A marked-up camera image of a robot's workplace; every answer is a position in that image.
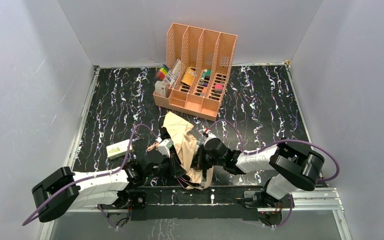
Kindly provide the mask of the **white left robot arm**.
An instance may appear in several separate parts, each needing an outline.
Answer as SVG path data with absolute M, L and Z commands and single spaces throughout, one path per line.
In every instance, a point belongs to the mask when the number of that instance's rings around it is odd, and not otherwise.
M 127 161 L 123 168 L 105 171 L 76 172 L 64 166 L 32 188 L 36 210 L 25 222 L 50 222 L 78 208 L 122 207 L 131 199 L 131 189 L 142 186 L 151 176 L 178 178 L 185 174 L 175 153 L 163 155 L 157 151 L 148 152 L 140 160 Z

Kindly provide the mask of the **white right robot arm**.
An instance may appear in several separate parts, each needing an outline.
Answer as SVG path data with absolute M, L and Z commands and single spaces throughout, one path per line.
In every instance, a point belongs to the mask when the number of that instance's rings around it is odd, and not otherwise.
M 274 170 L 261 192 L 244 193 L 238 203 L 245 208 L 276 207 L 282 198 L 296 190 L 313 191 L 325 158 L 311 149 L 309 142 L 285 139 L 265 149 L 240 151 L 228 148 L 219 138 L 208 137 L 200 144 L 191 166 L 207 170 L 221 166 L 233 175 Z

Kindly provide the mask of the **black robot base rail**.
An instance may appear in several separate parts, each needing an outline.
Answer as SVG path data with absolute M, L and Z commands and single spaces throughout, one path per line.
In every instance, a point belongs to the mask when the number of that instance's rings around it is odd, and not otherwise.
M 131 221 L 156 219 L 240 219 L 277 225 L 295 206 L 290 195 L 272 200 L 261 186 L 144 186 L 124 190 L 114 203 L 98 207 L 109 214 L 126 212 Z

